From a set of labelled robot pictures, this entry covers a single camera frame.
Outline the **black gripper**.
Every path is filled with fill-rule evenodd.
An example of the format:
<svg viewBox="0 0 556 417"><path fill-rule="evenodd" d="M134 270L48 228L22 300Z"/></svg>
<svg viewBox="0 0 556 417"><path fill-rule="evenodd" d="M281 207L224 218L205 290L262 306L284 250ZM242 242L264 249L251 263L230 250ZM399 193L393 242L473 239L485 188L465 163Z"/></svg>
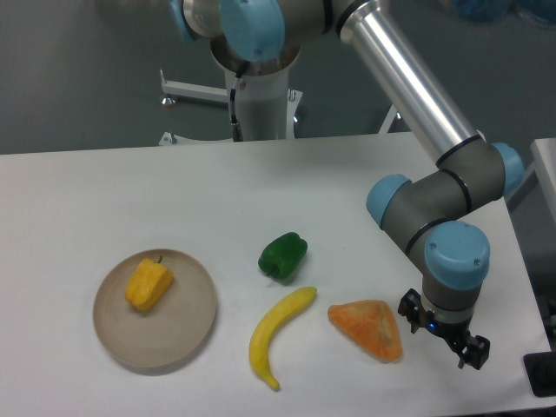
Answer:
<svg viewBox="0 0 556 417"><path fill-rule="evenodd" d="M458 368L464 366L480 370L490 354L490 341L480 335L471 336L468 328L474 307L451 311L433 304L426 296L410 288L400 299L398 314L405 317L410 331L415 334L424 328L443 339L459 357Z"/></svg>

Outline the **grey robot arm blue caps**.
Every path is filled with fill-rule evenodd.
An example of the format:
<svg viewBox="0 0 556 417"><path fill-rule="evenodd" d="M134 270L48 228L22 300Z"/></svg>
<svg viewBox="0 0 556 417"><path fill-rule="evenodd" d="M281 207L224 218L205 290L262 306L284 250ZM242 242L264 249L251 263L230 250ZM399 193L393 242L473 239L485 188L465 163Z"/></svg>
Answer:
<svg viewBox="0 0 556 417"><path fill-rule="evenodd" d="M489 340L469 332L487 276L490 246L463 222L475 209L514 191L524 168L504 143L489 144L461 114L382 1L173 1L182 38L207 38L228 71L227 105L236 142L283 139L287 93L272 94L268 76L286 71L300 46L335 32L361 57L436 165L418 182L378 181L367 211L422 273L398 311L412 330L443 339L461 365L480 368Z"/></svg>

